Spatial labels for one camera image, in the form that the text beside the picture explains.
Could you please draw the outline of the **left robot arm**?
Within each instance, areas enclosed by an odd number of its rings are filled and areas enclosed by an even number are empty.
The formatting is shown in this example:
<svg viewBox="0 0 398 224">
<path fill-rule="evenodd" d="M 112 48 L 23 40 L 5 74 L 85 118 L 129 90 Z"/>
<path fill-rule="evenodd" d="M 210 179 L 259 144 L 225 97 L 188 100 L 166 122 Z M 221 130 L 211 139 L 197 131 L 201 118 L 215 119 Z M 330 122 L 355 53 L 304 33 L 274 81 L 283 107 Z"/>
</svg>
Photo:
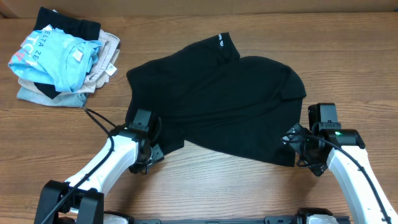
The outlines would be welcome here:
<svg viewBox="0 0 398 224">
<path fill-rule="evenodd" d="M 105 211 L 104 199 L 125 170 L 147 174 L 164 159 L 156 143 L 161 129 L 155 113 L 137 110 L 131 123 L 106 130 L 104 147 L 82 170 L 44 185 L 35 223 L 134 223 L 132 216 Z"/>
</svg>

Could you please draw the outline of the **black t-shirt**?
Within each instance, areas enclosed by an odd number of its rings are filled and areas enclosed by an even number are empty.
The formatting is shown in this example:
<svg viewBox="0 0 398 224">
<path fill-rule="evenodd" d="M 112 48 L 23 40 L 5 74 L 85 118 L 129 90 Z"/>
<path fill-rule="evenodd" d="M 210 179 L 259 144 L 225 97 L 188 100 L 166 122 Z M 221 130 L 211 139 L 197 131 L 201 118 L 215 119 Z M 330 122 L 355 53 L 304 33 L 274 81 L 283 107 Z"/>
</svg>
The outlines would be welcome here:
<svg viewBox="0 0 398 224">
<path fill-rule="evenodd" d="M 126 74 L 132 89 L 126 122 L 137 110 L 158 115 L 164 154 L 185 141 L 213 151 L 292 167 L 282 136 L 300 121 L 306 91 L 287 65 L 240 56 L 221 33 Z"/>
</svg>

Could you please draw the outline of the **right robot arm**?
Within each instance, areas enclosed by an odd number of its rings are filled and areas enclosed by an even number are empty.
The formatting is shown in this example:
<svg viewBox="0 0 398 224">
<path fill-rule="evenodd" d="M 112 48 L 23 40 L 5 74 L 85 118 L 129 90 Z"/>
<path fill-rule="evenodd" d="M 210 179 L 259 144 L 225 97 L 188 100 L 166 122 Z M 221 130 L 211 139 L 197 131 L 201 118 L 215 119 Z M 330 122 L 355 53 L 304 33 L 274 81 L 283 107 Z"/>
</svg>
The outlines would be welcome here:
<svg viewBox="0 0 398 224">
<path fill-rule="evenodd" d="M 344 129 L 333 103 L 308 107 L 309 127 L 295 124 L 281 138 L 298 155 L 299 167 L 317 177 L 330 170 L 337 179 L 355 223 L 397 223 L 371 168 L 366 145 L 355 129 Z"/>
</svg>

